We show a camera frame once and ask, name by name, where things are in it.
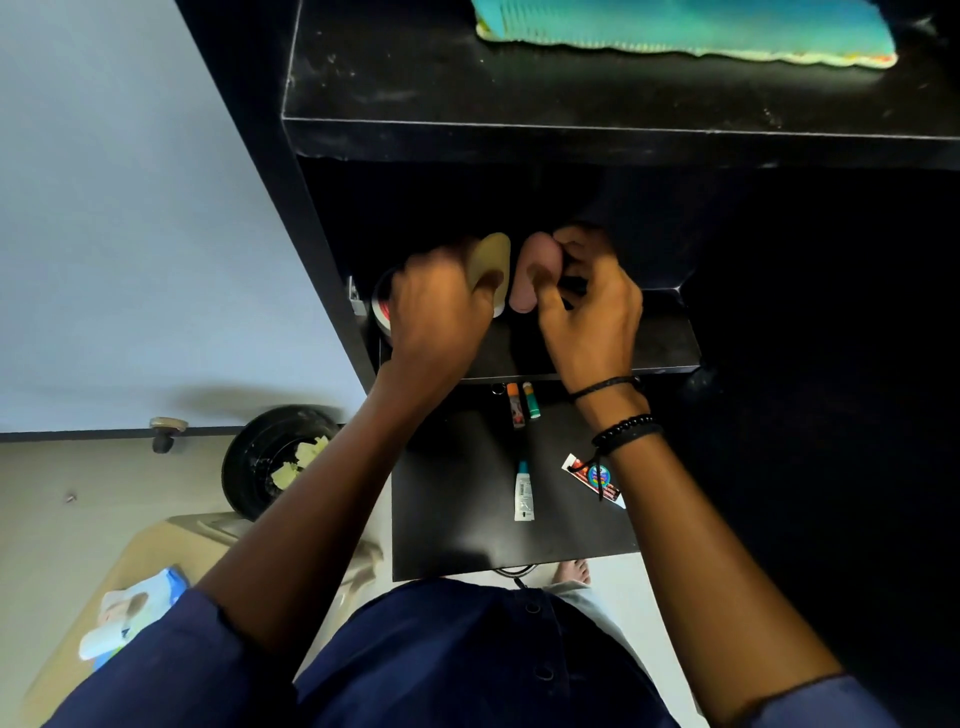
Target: lip balm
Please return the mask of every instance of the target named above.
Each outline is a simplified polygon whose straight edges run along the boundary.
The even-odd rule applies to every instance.
[[[523,382],[523,394],[527,398],[527,411],[530,412],[530,419],[535,420],[540,416],[540,405],[537,403],[537,396],[534,394],[534,385],[529,381]]]
[[[510,396],[510,414],[514,418],[514,429],[520,429],[526,422],[523,419],[523,405],[520,404],[520,390],[515,382],[507,385],[507,394]]]

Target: hand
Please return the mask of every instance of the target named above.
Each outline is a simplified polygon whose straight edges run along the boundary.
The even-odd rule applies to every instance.
[[[576,392],[605,379],[629,376],[636,329],[643,314],[643,294],[620,267],[603,230],[570,226],[556,231],[553,237],[573,258],[564,275],[587,280],[587,294],[578,296],[559,289],[540,266],[529,269],[537,291],[540,330],[566,390]],[[564,308],[563,299],[573,305],[573,310]],[[579,398],[577,403],[595,427],[601,424],[601,418],[587,410],[600,400],[610,400],[610,390],[631,400],[629,407],[616,407],[617,412],[611,416],[626,409],[649,411],[642,396],[623,394],[625,387],[629,385],[601,390]]]
[[[429,412],[467,373],[493,318],[499,273],[471,291],[464,267],[466,246],[414,255],[394,274],[390,297],[391,361],[386,377]]]

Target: folded cloth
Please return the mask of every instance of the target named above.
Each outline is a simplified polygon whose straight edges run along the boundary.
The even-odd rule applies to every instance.
[[[473,0],[473,7],[484,40],[870,68],[897,62],[890,29],[868,0]]]

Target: navy blue shirt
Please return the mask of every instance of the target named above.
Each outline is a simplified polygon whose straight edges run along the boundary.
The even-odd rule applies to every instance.
[[[358,610],[296,686],[278,673],[191,590],[47,725],[676,725],[620,644],[539,589],[407,584]],[[769,701],[751,725],[896,723],[853,678],[838,677]]]

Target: teal fabric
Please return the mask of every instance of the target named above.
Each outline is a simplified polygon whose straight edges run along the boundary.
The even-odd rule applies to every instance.
[[[895,53],[883,17],[867,0],[473,0],[473,7],[499,40],[649,51]]]

